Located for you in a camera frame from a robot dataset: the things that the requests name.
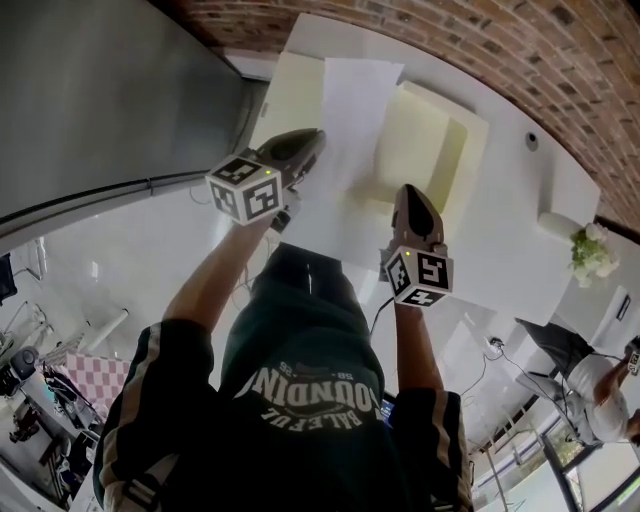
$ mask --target brick ceiling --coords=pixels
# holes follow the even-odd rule
[[[529,114],[640,230],[640,19],[625,0],[152,0],[207,46],[279,52],[299,13],[404,41]]]

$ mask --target power cord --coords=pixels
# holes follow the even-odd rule
[[[591,354],[593,356],[600,356],[600,357],[606,357],[606,358],[610,358],[610,359],[615,359],[616,361],[618,361],[619,363],[621,363],[622,361],[624,361],[624,359],[622,359],[621,357],[618,356],[613,356],[611,354],[601,354],[600,352],[594,352],[593,354]]]
[[[378,322],[378,317],[380,316],[380,313],[382,313],[382,310],[392,302],[393,302],[393,297],[388,299],[382,306],[378,308],[378,312],[376,313],[376,316],[373,318],[373,324],[371,324],[371,329],[369,330],[369,336],[373,335],[373,330],[376,328],[376,323]]]
[[[567,358],[567,364],[564,368],[564,372],[560,372],[560,385],[562,386],[562,402],[564,403],[564,415],[566,416],[567,421],[569,421],[569,406],[567,405],[567,391],[565,389],[565,384],[567,385],[567,387],[569,387],[569,383],[564,378],[564,374],[569,373],[569,364],[571,362],[571,358],[573,357],[574,348],[575,348],[574,344],[571,343],[571,350],[569,351],[569,357]]]
[[[272,242],[268,236],[265,236],[263,240],[267,242],[267,261],[268,261],[272,254],[272,249],[271,249]],[[241,278],[240,284],[238,284],[231,292],[231,302],[233,303],[233,305],[238,311],[241,311],[242,308],[240,308],[236,303],[236,300],[233,294],[236,291],[238,291],[240,288],[244,288],[248,293],[251,293],[251,287],[249,286],[249,283],[252,283],[256,279],[256,277],[258,277],[258,275],[253,276],[252,278],[249,278],[249,267],[245,265],[244,270],[242,271],[242,278]]]
[[[11,331],[11,326],[13,325],[13,322],[15,322],[16,318],[18,317],[18,315],[20,314],[20,311],[22,311],[22,309],[29,304],[29,301],[25,300],[22,304],[20,304],[20,307],[17,309],[17,311],[15,312],[15,314],[13,315],[13,317],[11,317],[11,320],[9,320],[9,323],[7,324],[7,326],[5,327],[4,331],[2,331],[2,334],[9,334]]]
[[[489,361],[491,361],[491,362],[497,361],[498,359],[500,359],[503,356],[504,356],[504,352],[502,352],[502,354],[500,354],[495,359],[491,359],[490,357],[487,357],[486,354],[482,354],[482,362],[484,363],[484,366],[482,367],[482,373],[480,374],[480,377],[470,387],[468,387],[466,390],[464,390],[462,393],[460,393],[460,397],[463,397],[469,391],[471,391],[473,388],[475,388],[478,384],[480,384],[480,381],[484,378],[484,374],[487,371],[487,362],[489,362]]]
[[[547,397],[549,400],[551,400],[552,402],[555,402],[555,401],[554,401],[554,400],[553,400],[553,399],[552,399],[552,398],[547,394],[547,392],[546,392],[544,389],[542,389],[542,387],[540,386],[540,384],[538,384],[535,380],[533,380],[531,377],[529,377],[529,375],[527,374],[527,372],[525,372],[525,371],[522,369],[522,367],[521,367],[518,363],[514,363],[511,359],[509,359],[509,358],[507,357],[507,355],[504,353],[504,350],[500,349],[500,352],[502,353],[502,357],[504,357],[507,361],[509,361],[509,362],[510,362],[512,365],[514,365],[516,368],[518,368],[518,370],[520,370],[520,372],[522,372],[522,374],[523,374],[527,379],[529,379],[531,382],[533,382],[533,383],[536,385],[536,387],[537,387],[537,388],[542,392],[542,394],[543,394],[544,396],[546,396],[546,397]]]

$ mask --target cable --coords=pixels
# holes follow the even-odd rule
[[[300,185],[300,183],[302,183],[304,181],[305,176],[308,174],[308,172],[305,172],[302,175],[298,175],[297,180],[292,183],[291,185],[289,185],[289,187],[297,187],[298,185]]]
[[[527,502],[526,499],[519,501],[518,503],[507,503],[507,505],[509,505],[510,507],[516,507],[515,509],[513,509],[511,512],[518,512],[518,510],[520,510],[520,508],[522,507],[522,505],[524,505]]]
[[[9,333],[9,327],[11,327],[13,325],[13,322],[15,322],[15,319],[18,317],[18,315],[20,314],[20,311],[22,311],[22,308],[24,308],[27,304],[29,303],[29,301],[24,301],[22,304],[20,304],[20,307],[18,308],[18,310],[16,311],[15,315],[13,315],[13,317],[11,318],[11,320],[9,320],[9,323],[7,324],[7,327],[5,328],[5,330],[3,331],[2,334],[7,334]]]
[[[269,239],[268,236],[265,236],[263,240],[267,242],[267,260],[269,260],[269,258],[271,257],[271,240]],[[238,311],[241,311],[242,308],[240,308],[236,303],[236,299],[233,296],[233,294],[240,288],[244,288],[248,293],[251,293],[251,287],[249,286],[249,283],[253,282],[258,276],[254,276],[251,279],[249,279],[249,266],[245,265],[244,270],[242,271],[242,277],[243,279],[241,279],[241,282],[238,285],[236,285],[236,287],[231,291],[231,302],[233,302],[233,305]]]
[[[25,268],[23,268],[21,270],[18,270],[15,274],[13,274],[13,278],[15,279],[16,277],[18,277],[23,272],[27,272],[31,277],[33,277],[38,282],[42,281],[42,276],[41,275],[39,276],[38,274],[36,274],[29,267],[25,267]]]
[[[564,387],[565,384],[567,385],[567,387],[569,387],[569,383],[564,378],[564,374],[569,373],[569,364],[571,362],[571,358],[573,357],[573,349],[574,349],[574,344],[571,343],[571,350],[569,351],[569,357],[567,358],[567,365],[565,366],[564,372],[560,372],[560,385],[562,386],[562,402],[564,403],[564,415],[567,418],[567,421],[569,422],[571,427],[574,427],[574,425],[573,425],[573,422],[569,420],[569,406],[567,405],[567,392]]]
[[[469,395],[462,400],[462,408],[469,407],[476,403],[476,395]]]
[[[624,359],[622,359],[621,357],[618,356],[613,356],[611,354],[601,354],[600,352],[594,352],[593,354],[591,354],[593,356],[600,356],[600,357],[608,357],[610,359],[615,359],[616,361],[619,361],[620,363],[622,361],[624,361]]]
[[[373,330],[376,328],[376,323],[378,322],[378,317],[380,316],[380,313],[382,313],[382,310],[386,308],[389,304],[391,304],[391,302],[393,302],[393,297],[391,297],[389,300],[387,300],[387,302],[385,302],[382,306],[378,308],[378,312],[376,313],[376,316],[373,319],[373,324],[371,324],[371,330],[369,331],[369,336],[373,335]]]
[[[538,384],[535,380],[533,380],[531,377],[529,377],[529,375],[527,374],[527,372],[525,372],[525,371],[522,369],[522,367],[521,367],[518,363],[514,363],[511,359],[509,359],[509,358],[507,357],[507,355],[504,353],[504,350],[500,349],[500,352],[502,353],[502,357],[504,357],[504,358],[505,358],[507,361],[509,361],[512,365],[516,366],[516,367],[517,367],[517,368],[522,372],[522,374],[523,374],[527,379],[529,379],[531,382],[533,382],[533,383],[538,387],[538,389],[542,392],[542,394],[543,394],[544,396],[546,396],[549,400],[551,400],[553,403],[555,403],[555,400],[553,400],[553,399],[552,399],[552,398],[547,394],[547,392],[546,392],[544,389],[542,389],[542,387],[540,387],[540,384]]]
[[[490,357],[487,357],[487,354],[482,354],[482,362],[484,363],[484,366],[482,367],[482,374],[480,375],[480,378],[478,378],[478,380],[476,380],[470,387],[468,387],[467,389],[465,389],[462,393],[460,393],[460,397],[462,398],[464,395],[466,395],[469,391],[471,391],[474,387],[476,387],[480,381],[483,379],[484,374],[487,371],[487,361],[497,361],[498,359],[500,359],[501,357],[504,356],[504,352],[502,352],[501,355],[499,355],[498,357],[496,357],[495,359],[491,359]]]
[[[206,203],[203,203],[202,201],[198,201],[195,197],[193,197],[193,187],[189,187],[189,195],[191,196],[191,200],[196,203],[196,204],[201,204],[201,205],[205,205],[205,204],[211,204],[211,199],[209,199]]]
[[[7,343],[7,346],[4,349],[2,349],[2,352],[0,352],[0,358],[2,358],[2,356],[4,356],[9,350],[11,350],[14,344],[15,344],[14,340],[11,339],[9,343]]]

